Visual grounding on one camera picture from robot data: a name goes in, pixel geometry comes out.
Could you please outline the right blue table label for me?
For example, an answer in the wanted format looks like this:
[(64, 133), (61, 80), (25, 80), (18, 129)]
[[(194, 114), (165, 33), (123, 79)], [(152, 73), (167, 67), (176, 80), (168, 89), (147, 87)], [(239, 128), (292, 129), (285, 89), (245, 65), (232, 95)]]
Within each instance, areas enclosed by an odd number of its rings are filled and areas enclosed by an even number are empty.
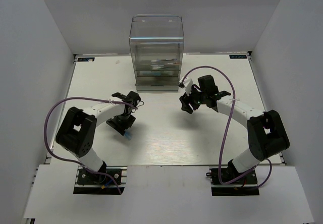
[(244, 54), (231, 54), (230, 59), (247, 59), (247, 55)]

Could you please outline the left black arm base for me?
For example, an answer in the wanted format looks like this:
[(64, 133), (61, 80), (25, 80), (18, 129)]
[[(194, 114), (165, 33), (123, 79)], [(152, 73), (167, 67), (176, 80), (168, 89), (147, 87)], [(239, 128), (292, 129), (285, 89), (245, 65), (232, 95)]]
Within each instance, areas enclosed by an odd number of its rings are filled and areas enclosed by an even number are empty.
[(107, 176), (95, 175), (78, 167), (73, 194), (75, 195), (120, 195), (123, 193), (127, 180), (127, 167), (107, 167)]

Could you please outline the light blue highlighter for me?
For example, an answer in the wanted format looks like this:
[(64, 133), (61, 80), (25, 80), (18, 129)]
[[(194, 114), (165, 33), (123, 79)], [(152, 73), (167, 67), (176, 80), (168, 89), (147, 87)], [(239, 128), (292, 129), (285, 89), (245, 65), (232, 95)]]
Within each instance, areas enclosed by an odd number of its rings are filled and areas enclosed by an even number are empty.
[(131, 135), (131, 133), (129, 133), (129, 132), (125, 132), (124, 137), (125, 137), (127, 140), (131, 140), (131, 139), (132, 139), (132, 135)]

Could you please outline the clear acrylic drawer organizer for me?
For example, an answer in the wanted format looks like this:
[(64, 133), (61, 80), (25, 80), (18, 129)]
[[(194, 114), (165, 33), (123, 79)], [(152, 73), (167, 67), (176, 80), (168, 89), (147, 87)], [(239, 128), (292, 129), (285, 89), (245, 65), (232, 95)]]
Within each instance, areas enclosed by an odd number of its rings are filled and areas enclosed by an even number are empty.
[[(137, 91), (176, 92), (184, 54), (182, 17), (175, 15), (139, 14), (132, 18), (129, 47)], [(152, 70), (151, 60), (174, 59), (178, 71)], [(159, 71), (161, 76), (141, 77), (139, 71)]]

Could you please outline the left blue table label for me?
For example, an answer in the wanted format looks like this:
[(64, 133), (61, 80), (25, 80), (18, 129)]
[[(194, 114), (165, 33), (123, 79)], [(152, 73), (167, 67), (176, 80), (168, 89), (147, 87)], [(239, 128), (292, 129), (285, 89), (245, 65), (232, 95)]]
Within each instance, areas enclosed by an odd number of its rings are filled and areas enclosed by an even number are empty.
[(95, 57), (77, 58), (77, 62), (93, 62)]

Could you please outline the blue gel pen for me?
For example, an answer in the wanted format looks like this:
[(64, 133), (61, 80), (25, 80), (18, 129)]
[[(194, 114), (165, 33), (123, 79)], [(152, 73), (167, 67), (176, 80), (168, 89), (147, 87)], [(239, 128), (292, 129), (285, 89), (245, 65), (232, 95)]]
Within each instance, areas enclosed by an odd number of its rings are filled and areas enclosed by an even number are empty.
[(177, 59), (157, 59), (157, 60), (151, 60), (152, 63), (157, 63), (157, 62), (171, 62), (171, 61), (176, 61)]

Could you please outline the red gel pen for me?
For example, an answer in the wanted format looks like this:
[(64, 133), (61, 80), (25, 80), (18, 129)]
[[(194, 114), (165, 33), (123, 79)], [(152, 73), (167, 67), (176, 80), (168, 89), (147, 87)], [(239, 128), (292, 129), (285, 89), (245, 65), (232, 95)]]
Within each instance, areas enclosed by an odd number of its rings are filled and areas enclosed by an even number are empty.
[(179, 65), (180, 63), (177, 62), (177, 61), (174, 61), (174, 60), (169, 60), (169, 61), (167, 61), (167, 60), (165, 60), (165, 61), (163, 61), (163, 60), (160, 60), (160, 61), (155, 60), (155, 61), (151, 61), (151, 64), (152, 65)]

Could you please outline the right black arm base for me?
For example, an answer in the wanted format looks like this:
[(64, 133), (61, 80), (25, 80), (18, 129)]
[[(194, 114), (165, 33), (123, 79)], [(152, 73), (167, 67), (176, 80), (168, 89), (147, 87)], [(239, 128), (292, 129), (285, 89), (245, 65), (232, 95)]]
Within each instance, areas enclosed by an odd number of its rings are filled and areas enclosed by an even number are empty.
[(213, 197), (259, 196), (257, 187), (258, 180), (255, 170), (229, 185), (222, 185), (219, 182), (218, 168), (209, 169), (205, 175), (210, 180), (211, 194)]

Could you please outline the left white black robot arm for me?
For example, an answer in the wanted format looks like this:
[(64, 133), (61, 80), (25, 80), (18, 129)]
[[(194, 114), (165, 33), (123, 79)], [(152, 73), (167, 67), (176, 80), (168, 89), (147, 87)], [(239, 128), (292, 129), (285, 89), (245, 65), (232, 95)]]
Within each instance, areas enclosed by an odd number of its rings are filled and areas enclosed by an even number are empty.
[(141, 97), (130, 91), (127, 95), (114, 93), (111, 99), (80, 109), (70, 108), (56, 135), (56, 143), (72, 153), (80, 164), (90, 170), (89, 177), (95, 183), (106, 179), (106, 164), (92, 148), (95, 131), (106, 123), (122, 136), (132, 127), (136, 118), (132, 113), (137, 109)]

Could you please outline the blue table label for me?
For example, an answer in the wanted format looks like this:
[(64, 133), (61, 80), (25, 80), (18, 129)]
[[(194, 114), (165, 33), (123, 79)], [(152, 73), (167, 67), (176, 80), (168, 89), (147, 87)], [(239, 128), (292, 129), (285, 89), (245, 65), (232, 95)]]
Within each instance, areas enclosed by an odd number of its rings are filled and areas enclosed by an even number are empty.
[(77, 58), (77, 62), (93, 62), (95, 57)]
[(244, 54), (231, 54), (230, 59), (247, 59), (247, 55)]

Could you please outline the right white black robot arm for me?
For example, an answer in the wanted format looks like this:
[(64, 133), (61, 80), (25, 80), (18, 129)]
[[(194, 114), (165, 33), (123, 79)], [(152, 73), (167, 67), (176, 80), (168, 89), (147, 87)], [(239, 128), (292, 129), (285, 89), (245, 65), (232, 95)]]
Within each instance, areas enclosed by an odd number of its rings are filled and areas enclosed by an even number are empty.
[(247, 130), (247, 149), (230, 160), (226, 169), (218, 168), (220, 184), (241, 182), (258, 164), (289, 148), (290, 142), (277, 111), (261, 111), (239, 102), (231, 93), (219, 91), (211, 75), (198, 78), (198, 83), (195, 85), (192, 79), (185, 77), (180, 80), (180, 88), (185, 89), (180, 97), (183, 111), (192, 114), (206, 105)]

